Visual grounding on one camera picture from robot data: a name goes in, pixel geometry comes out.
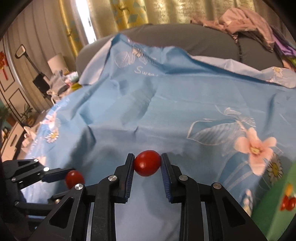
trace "white lampshade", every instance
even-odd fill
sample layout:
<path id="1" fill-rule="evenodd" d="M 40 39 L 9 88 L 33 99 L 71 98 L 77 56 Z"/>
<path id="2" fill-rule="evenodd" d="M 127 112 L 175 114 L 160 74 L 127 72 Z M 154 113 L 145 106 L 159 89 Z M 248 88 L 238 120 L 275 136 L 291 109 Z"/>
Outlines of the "white lampshade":
<path id="1" fill-rule="evenodd" d="M 56 56 L 48 60 L 47 63 L 52 73 L 56 72 L 57 70 L 62 70 L 64 75 L 69 73 L 68 67 L 61 53 L 58 53 Z"/>

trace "metal pin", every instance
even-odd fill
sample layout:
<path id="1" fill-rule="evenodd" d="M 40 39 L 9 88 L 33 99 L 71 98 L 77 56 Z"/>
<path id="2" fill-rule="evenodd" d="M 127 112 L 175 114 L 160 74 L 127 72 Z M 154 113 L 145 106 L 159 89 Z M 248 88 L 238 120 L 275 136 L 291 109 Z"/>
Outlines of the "metal pin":
<path id="1" fill-rule="evenodd" d="M 181 175 L 181 176 L 179 177 L 179 179 L 180 179 L 181 181 L 187 181 L 187 180 L 188 180 L 188 176 L 186 176 L 186 175 Z"/>
<path id="2" fill-rule="evenodd" d="M 220 183 L 214 183 L 214 184 L 213 184 L 213 187 L 214 187 L 215 189 L 220 189 L 222 186 L 221 186 Z"/>
<path id="3" fill-rule="evenodd" d="M 108 180 L 113 182 L 113 181 L 116 181 L 117 177 L 115 175 L 111 175 L 108 177 Z"/>
<path id="4" fill-rule="evenodd" d="M 80 190 L 82 188 L 83 188 L 83 185 L 81 183 L 78 183 L 78 184 L 75 185 L 76 190 Z"/>

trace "gray surface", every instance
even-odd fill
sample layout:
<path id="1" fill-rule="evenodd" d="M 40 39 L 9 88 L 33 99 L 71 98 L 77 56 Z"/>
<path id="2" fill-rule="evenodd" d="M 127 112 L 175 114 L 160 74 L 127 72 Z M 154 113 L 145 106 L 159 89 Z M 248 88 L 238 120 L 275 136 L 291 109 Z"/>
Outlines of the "gray surface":
<path id="1" fill-rule="evenodd" d="M 229 35 L 195 24 L 147 24 L 121 33 L 135 42 L 148 46 L 177 46 L 191 55 L 239 61 L 239 48 Z M 101 38 L 81 50 L 76 59 L 79 76 L 92 57 L 112 36 L 114 35 Z"/>
<path id="2" fill-rule="evenodd" d="M 241 48 L 241 62 L 248 66 L 257 70 L 263 70 L 274 66 L 284 67 L 280 57 L 274 51 L 268 51 L 254 39 L 240 34 L 239 45 Z"/>

